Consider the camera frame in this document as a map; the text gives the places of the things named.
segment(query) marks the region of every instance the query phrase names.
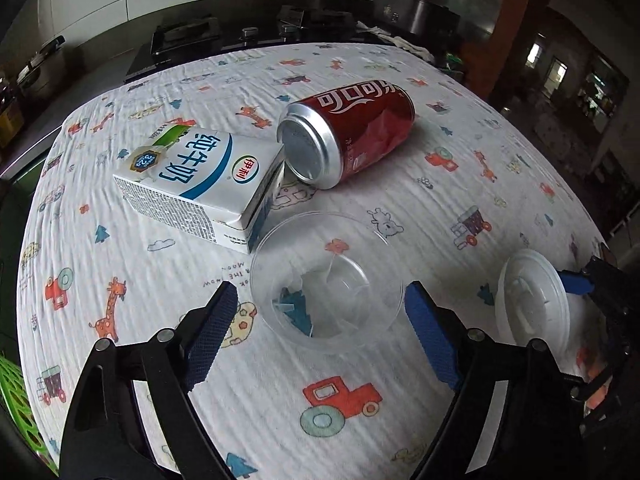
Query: white patterned tablecloth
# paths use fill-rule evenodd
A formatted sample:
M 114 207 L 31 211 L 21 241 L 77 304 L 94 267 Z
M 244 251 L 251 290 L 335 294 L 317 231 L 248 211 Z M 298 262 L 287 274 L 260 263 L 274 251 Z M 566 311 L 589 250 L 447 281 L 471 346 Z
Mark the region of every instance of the white patterned tablecloth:
M 252 302 L 250 256 L 137 215 L 111 176 L 165 121 L 275 139 L 287 102 L 372 78 L 401 86 L 413 99 L 409 139 L 331 190 L 287 176 L 263 232 L 309 210 L 359 218 L 399 253 L 405 283 L 421 280 L 438 304 L 495 338 L 494 295 L 511 254 L 529 247 L 558 269 L 588 261 L 602 238 L 551 165 L 495 110 L 396 47 L 277 46 L 165 70 L 72 113 L 33 199 L 18 278 L 18 334 L 31 407 L 56 461 L 66 411 L 100 329 L 113 322 L 109 332 L 118 344 L 147 340 L 206 304 L 224 279 L 241 301 L 234 323 L 247 325 L 225 343 L 191 399 L 234 475 L 409 477 L 452 393 L 436 379 L 404 312 L 388 333 L 355 352 L 294 348 Z M 479 232 L 472 214 L 481 216 Z M 572 370 L 576 345 L 565 369 Z M 47 376 L 56 379 L 49 386 Z M 303 389 L 328 378 L 344 383 L 346 403 L 381 397 L 379 411 L 350 416 L 331 437 L 306 434 Z M 349 397 L 361 386 L 366 395 Z M 138 397 L 158 461 L 174 468 L 144 385 Z

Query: red soda can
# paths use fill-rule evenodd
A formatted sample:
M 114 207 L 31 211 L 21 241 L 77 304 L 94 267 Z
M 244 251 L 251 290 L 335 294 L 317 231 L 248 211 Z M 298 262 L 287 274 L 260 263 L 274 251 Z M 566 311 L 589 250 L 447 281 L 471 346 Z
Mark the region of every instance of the red soda can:
M 329 189 L 401 144 L 414 119 L 404 90 L 372 80 L 290 103 L 277 136 L 291 171 L 302 182 Z

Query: green perforated basket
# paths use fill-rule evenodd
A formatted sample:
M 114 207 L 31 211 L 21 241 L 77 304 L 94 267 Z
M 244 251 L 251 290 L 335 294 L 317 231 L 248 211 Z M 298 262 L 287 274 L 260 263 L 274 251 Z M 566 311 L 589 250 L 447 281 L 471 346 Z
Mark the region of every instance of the green perforated basket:
M 51 459 L 33 420 L 27 393 L 24 390 L 22 370 L 2 356 L 0 356 L 0 391 L 9 414 L 28 446 L 57 475 L 58 468 Z

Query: blue curved stripe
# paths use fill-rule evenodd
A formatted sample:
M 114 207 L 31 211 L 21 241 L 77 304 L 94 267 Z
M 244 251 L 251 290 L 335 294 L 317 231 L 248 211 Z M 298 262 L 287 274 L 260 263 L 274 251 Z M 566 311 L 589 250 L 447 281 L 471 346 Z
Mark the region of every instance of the blue curved stripe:
M 225 171 L 226 165 L 229 163 L 229 159 L 231 158 L 232 144 L 233 142 L 231 140 L 231 135 L 229 135 L 229 143 L 226 145 L 225 154 L 222 156 L 222 160 L 220 160 L 218 167 L 213 170 L 213 172 L 197 186 L 193 186 L 191 189 L 188 189 L 184 193 L 180 193 L 180 196 L 182 198 L 195 200 L 217 182 L 220 176 L 222 176 L 223 171 Z

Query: milk carton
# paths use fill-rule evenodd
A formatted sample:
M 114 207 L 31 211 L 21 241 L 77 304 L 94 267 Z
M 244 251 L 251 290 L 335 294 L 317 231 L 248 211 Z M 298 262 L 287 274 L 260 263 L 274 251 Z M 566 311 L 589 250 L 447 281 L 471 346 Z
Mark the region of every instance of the milk carton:
M 138 213 L 248 254 L 283 171 L 279 142 L 166 124 L 113 177 Z

